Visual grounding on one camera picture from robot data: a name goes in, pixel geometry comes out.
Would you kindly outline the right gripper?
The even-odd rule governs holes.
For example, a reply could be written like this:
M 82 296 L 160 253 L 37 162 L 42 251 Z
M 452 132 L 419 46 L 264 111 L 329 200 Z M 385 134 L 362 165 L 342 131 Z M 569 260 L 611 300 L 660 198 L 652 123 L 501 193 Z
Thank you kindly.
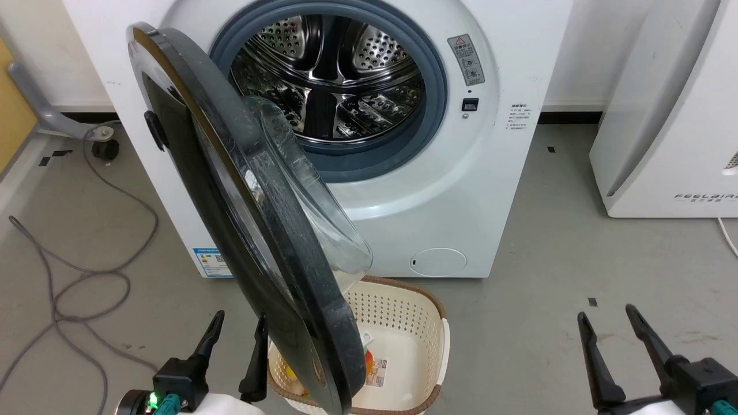
M 666 395 L 625 400 L 599 351 L 584 312 L 577 315 L 583 360 L 593 407 L 598 414 L 736 414 L 736 375 L 713 358 L 691 362 L 672 352 L 634 304 L 626 305 L 634 334 L 643 342 L 657 376 L 666 376 Z

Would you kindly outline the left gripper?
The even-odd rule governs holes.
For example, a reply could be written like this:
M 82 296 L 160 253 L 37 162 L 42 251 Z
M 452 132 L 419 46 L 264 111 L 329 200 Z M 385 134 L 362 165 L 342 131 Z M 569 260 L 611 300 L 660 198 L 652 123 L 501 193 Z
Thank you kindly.
M 206 383 L 213 348 L 223 328 L 224 310 L 214 313 L 208 328 L 187 360 L 171 358 L 153 376 L 152 389 L 129 390 L 119 400 L 116 414 L 264 414 L 251 403 L 268 394 L 268 320 L 261 313 L 255 329 L 255 346 L 240 381 L 240 399 L 211 393 Z

